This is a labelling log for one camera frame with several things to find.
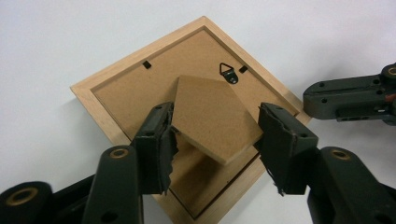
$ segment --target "black clip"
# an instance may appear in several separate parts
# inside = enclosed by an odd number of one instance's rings
[[[226,66],[229,69],[226,71],[222,71],[221,67]],[[220,63],[219,66],[220,74],[224,76],[224,78],[231,84],[236,84],[238,82],[238,76],[236,75],[235,71],[233,70],[233,67],[228,65],[227,63]]]

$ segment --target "wooden frame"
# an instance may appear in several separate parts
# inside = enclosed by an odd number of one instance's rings
[[[297,111],[295,116],[299,121],[306,124],[310,120],[303,112],[302,102],[292,92],[221,31],[210,19],[202,17],[71,87],[73,93],[87,108],[88,112],[113,145],[129,145],[130,139],[107,112],[93,90],[103,85],[103,83],[108,82],[114,76],[140,66],[145,60],[158,56],[203,30],[216,39],[239,62],[245,64],[249,72],[275,95],[281,97],[285,104],[293,108],[294,111]],[[175,223],[217,223],[256,182],[263,172],[262,162],[256,157],[233,180],[233,183],[196,219],[191,217],[172,191],[168,192],[167,196],[153,195],[153,197]]]

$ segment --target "round hole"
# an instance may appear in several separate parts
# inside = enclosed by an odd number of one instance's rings
[[[119,215],[115,212],[106,212],[102,215],[101,220],[102,222],[109,223],[115,221],[117,218],[119,218]]]
[[[23,203],[27,203],[31,201],[37,195],[37,193],[37,188],[30,187],[26,189],[20,189],[7,198],[6,204],[8,206],[17,206]]]
[[[346,154],[344,151],[338,150],[338,149],[333,149],[332,150],[332,155],[339,159],[339,160],[343,160],[343,161],[349,161],[350,160],[350,156],[348,154]]]
[[[388,72],[393,75],[396,76],[396,67],[391,67],[390,69],[388,69]]]
[[[119,159],[128,155],[129,151],[125,148],[117,148],[110,152],[110,157],[113,159]]]
[[[392,224],[392,219],[390,219],[390,217],[388,217],[385,214],[378,214],[375,216],[375,219],[377,221],[379,221],[380,223],[384,223],[384,224]]]

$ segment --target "white wall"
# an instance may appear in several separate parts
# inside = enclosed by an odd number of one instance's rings
[[[300,99],[314,82],[395,63],[395,1],[0,1],[0,191],[57,191],[95,172],[110,143],[69,87],[206,15]],[[313,119],[319,146],[358,154],[396,188],[395,127]],[[170,223],[145,198],[147,223]],[[305,196],[262,176],[222,223],[309,223]]]

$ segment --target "brown cardboard square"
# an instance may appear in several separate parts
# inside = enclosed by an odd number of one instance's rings
[[[190,144],[223,165],[262,136],[230,84],[201,77],[178,78],[172,125]]]

